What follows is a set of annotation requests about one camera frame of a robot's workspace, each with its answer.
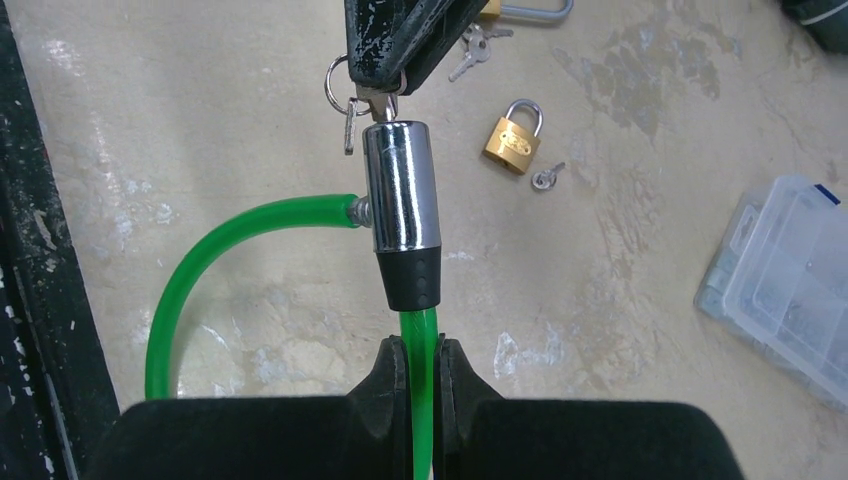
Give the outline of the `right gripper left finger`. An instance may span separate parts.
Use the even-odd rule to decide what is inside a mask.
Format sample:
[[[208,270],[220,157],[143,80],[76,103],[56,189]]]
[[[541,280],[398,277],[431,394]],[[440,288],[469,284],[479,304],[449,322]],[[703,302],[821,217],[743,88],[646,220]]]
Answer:
[[[145,401],[111,427],[88,479],[405,479],[408,363],[384,339],[343,396]]]

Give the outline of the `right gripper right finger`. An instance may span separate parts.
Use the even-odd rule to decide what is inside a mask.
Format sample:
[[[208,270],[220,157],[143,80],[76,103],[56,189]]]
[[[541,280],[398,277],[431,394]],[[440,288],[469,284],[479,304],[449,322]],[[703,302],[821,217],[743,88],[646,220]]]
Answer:
[[[740,479],[717,424],[692,405],[509,399],[460,343],[434,355],[437,479]]]

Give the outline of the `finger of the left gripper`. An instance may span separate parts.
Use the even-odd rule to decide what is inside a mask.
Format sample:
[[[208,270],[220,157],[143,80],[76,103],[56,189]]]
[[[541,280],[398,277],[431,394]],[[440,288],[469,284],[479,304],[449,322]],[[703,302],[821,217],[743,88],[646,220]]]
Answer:
[[[423,85],[449,49],[476,19],[486,0],[417,1],[396,33],[396,67],[410,96]]]
[[[438,17],[436,1],[346,1],[347,66],[359,86],[390,90],[426,78],[425,40]]]

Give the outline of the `cable lock key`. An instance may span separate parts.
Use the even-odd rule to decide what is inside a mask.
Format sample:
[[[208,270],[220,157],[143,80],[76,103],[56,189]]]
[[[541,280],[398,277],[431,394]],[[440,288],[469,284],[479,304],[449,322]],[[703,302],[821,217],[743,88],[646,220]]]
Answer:
[[[356,85],[356,95],[349,97],[347,104],[343,106],[332,91],[332,76],[336,68],[347,60],[348,56],[342,54],[330,63],[325,73],[323,89],[329,104],[337,112],[345,115],[343,149],[346,156],[352,156],[355,150],[356,120],[370,115],[376,123],[394,121],[399,111],[399,94],[406,87],[406,76],[401,73],[400,84],[393,91]]]

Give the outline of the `small brass padlock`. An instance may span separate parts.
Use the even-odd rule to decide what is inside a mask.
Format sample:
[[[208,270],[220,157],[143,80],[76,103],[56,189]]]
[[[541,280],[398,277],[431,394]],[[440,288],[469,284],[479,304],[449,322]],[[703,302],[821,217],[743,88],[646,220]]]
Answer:
[[[532,129],[524,128],[512,120],[512,114],[522,108],[534,114],[535,124]],[[516,175],[525,175],[541,143],[539,135],[543,125],[544,113],[541,107],[532,100],[517,99],[495,124],[482,154]]]

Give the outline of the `green cable lock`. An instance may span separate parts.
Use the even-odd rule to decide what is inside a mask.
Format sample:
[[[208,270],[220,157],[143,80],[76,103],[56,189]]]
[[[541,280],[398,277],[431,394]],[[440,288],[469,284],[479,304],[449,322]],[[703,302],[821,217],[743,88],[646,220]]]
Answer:
[[[166,284],[148,336],[145,397],[171,395],[171,353],[194,285],[223,253],[258,235],[304,227],[366,226],[391,310],[398,312],[411,368],[412,462],[429,478],[434,449],[436,308],[441,301],[441,234],[429,130],[418,121],[376,123],[363,134],[368,193],[275,201],[240,213],[207,233]]]

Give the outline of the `tiny silver padlock key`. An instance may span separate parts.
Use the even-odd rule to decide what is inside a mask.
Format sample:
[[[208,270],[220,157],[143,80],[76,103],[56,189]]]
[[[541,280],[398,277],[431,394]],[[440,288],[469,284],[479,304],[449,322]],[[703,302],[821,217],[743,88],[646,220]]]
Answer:
[[[565,162],[560,162],[550,168],[538,171],[531,177],[531,187],[537,192],[551,190],[557,183],[558,174],[566,167]]]

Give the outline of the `large brass padlock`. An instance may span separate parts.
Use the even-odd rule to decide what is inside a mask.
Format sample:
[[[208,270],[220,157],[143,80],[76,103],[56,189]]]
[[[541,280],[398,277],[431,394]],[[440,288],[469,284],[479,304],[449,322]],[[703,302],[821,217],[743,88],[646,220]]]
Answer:
[[[558,9],[542,9],[505,4],[503,1],[488,1],[479,17],[482,19],[508,18],[522,21],[538,22],[544,24],[556,24],[564,21],[574,7],[573,0],[564,0]]]

